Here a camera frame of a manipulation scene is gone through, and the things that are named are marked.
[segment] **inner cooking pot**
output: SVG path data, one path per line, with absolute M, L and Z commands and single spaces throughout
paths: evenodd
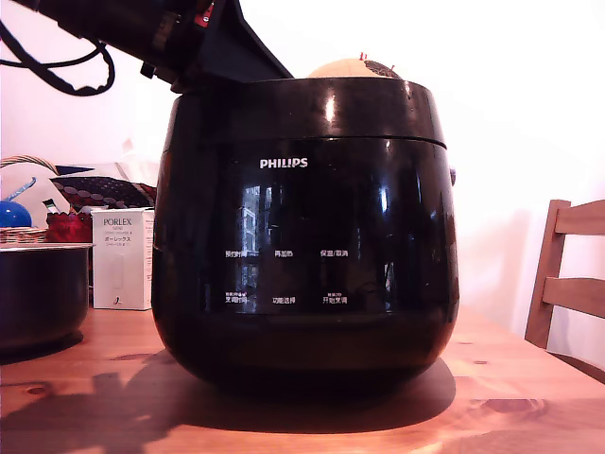
M 59 341 L 88 311 L 92 244 L 0 244 L 0 356 Z
M 166 348 L 232 389 L 417 375 L 458 313 L 451 188 L 421 85 L 285 79 L 181 96 L 154 236 Z

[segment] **ball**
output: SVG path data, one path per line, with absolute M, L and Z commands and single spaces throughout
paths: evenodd
M 401 79 L 393 71 L 378 61 L 367 60 L 363 56 L 359 59 L 344 59 L 324 64 L 313 71 L 310 78 L 388 78 Z
M 31 216 L 15 201 L 0 201 L 0 227 L 31 227 Z

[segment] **philips logo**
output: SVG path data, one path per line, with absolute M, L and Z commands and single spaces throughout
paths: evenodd
M 261 159 L 261 168 L 305 168 L 307 158 Z

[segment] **basket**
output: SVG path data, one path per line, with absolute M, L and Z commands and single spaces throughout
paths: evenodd
M 44 243 L 45 229 L 32 227 L 3 227 L 0 228 L 0 243 Z
M 0 160 L 0 168 L 13 164 L 31 163 L 43 166 L 59 175 L 57 168 L 42 158 L 35 156 L 11 156 Z M 33 227 L 0 227 L 0 244 L 2 243 L 44 243 L 46 241 L 46 229 Z

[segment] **table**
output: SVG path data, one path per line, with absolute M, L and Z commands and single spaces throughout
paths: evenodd
M 91 309 L 81 331 L 0 369 L 3 454 L 605 452 L 605 386 L 467 307 L 427 372 L 346 405 L 220 394 L 172 360 L 150 312 Z

